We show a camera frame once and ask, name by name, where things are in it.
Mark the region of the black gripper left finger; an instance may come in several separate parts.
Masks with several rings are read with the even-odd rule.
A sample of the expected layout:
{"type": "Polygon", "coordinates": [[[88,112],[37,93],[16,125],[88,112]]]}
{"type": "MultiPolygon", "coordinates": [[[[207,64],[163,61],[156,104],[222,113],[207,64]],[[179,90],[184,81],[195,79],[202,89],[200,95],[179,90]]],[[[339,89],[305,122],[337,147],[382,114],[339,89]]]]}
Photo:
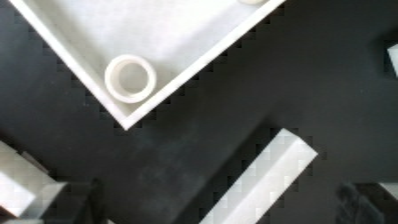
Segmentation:
{"type": "Polygon", "coordinates": [[[103,185],[97,180],[65,184],[40,218],[44,224],[106,224],[103,185]]]}

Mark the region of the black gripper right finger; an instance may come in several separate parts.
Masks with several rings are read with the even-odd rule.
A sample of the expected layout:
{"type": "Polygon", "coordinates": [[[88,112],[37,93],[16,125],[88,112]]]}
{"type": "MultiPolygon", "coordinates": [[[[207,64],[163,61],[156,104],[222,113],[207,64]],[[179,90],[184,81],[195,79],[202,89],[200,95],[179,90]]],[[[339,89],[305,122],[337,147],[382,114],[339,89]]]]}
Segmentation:
{"type": "Polygon", "coordinates": [[[398,183],[344,183],[335,197],[335,224],[398,224],[398,183]]]}

